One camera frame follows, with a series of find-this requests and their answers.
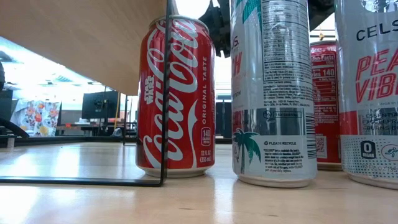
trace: metal stand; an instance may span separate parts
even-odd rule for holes
[[[0,183],[14,184],[72,184],[72,185],[113,185],[113,186],[136,186],[136,187],[161,187],[167,177],[167,150],[168,150],[168,120],[169,120],[169,55],[170,55],[170,31],[172,12],[172,1],[167,0],[166,8],[166,35],[165,35],[165,63],[164,63],[164,87],[163,87],[163,111],[162,111],[162,159],[160,162],[159,180],[129,180],[129,179],[98,179],[98,178],[64,178],[64,177],[9,177],[0,176]],[[126,118],[124,119],[124,130],[126,131]]]

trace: can lid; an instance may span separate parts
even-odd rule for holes
[[[335,44],[335,43],[336,43],[335,40],[321,40],[321,41],[312,42],[310,45],[314,46],[314,45],[320,45],[320,44]]]
[[[204,28],[206,28],[207,33],[210,33],[209,28],[206,26],[206,24],[205,24],[204,22],[200,21],[199,19],[192,19],[192,18],[189,18],[189,17],[187,17],[187,16],[181,16],[181,15],[171,15],[170,18],[171,18],[171,19],[187,19],[187,20],[190,20],[190,21],[193,21],[193,22],[197,22],[197,23],[199,23],[200,25],[202,25]],[[166,19],[165,16],[156,18],[155,20],[153,20],[152,22],[150,22],[149,28],[150,28],[152,25],[154,25],[154,23],[156,23],[157,21],[161,21],[161,20],[164,20],[164,19]]]

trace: white can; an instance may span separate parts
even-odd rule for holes
[[[398,1],[337,0],[343,169],[398,189]]]
[[[233,169],[304,187],[317,160],[307,0],[231,1]]]

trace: red soda can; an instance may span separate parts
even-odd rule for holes
[[[318,169],[341,170],[335,41],[311,44]]]
[[[172,16],[168,177],[202,175],[215,163],[215,47],[199,20]],[[165,18],[141,44],[136,164],[159,176]]]

